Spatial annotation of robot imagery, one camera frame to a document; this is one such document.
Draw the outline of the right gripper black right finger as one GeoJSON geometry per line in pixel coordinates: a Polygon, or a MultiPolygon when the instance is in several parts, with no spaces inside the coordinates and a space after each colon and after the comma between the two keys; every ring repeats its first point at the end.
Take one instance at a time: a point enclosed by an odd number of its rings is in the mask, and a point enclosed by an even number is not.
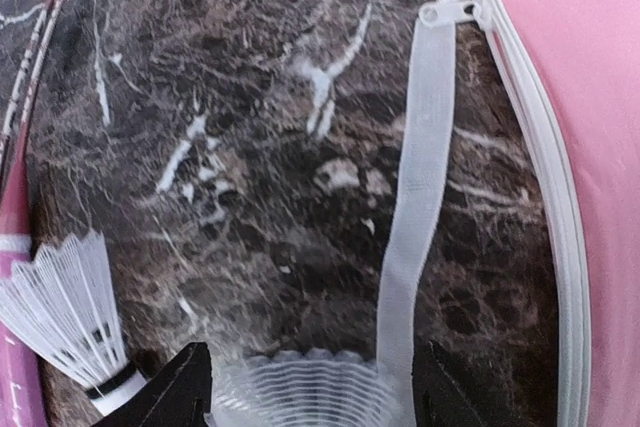
{"type": "Polygon", "coordinates": [[[492,378],[435,341],[416,347],[413,388],[419,426],[505,424],[505,405],[492,378]]]}

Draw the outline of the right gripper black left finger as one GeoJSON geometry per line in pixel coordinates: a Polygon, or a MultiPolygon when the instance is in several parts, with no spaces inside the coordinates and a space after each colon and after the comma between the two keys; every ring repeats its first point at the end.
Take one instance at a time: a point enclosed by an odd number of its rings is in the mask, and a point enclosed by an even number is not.
{"type": "Polygon", "coordinates": [[[95,427],[205,427],[212,372],[207,344],[187,344],[131,400],[95,427]]]}

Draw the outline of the white plastic shuttlecock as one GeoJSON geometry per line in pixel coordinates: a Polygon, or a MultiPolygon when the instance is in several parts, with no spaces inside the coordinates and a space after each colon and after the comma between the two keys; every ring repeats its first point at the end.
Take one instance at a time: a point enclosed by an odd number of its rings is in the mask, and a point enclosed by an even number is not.
{"type": "Polygon", "coordinates": [[[217,370],[208,426],[390,426],[392,385],[351,351],[280,351],[217,370]]]}
{"type": "Polygon", "coordinates": [[[104,235],[69,235],[14,260],[1,280],[1,322],[78,383],[104,417],[147,383],[129,358],[104,235]]]}

